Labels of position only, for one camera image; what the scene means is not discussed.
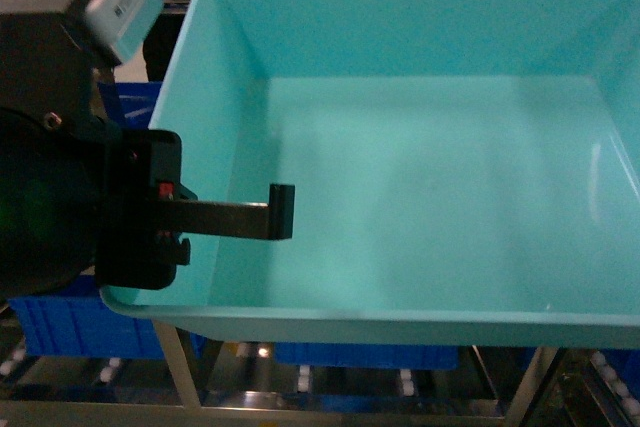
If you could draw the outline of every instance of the bolt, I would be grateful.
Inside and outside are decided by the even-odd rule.
[[[62,127],[62,119],[55,112],[49,112],[44,115],[44,128],[49,132],[55,132]]]

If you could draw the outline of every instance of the blue crate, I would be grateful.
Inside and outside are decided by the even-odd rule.
[[[109,118],[130,129],[148,128],[161,87],[162,82],[98,83]]]
[[[606,349],[601,352],[627,384],[631,395],[640,399],[640,350]]]
[[[520,370],[527,370],[531,360],[533,360],[533,356],[536,353],[536,347],[524,347],[522,349],[518,349],[518,353],[516,354],[516,362]]]
[[[9,300],[27,341],[29,355],[163,359],[150,320],[109,310],[93,277],[80,276],[55,294]],[[196,356],[206,339],[191,334]]]
[[[421,345],[276,344],[283,364],[377,369],[453,370],[458,348]]]

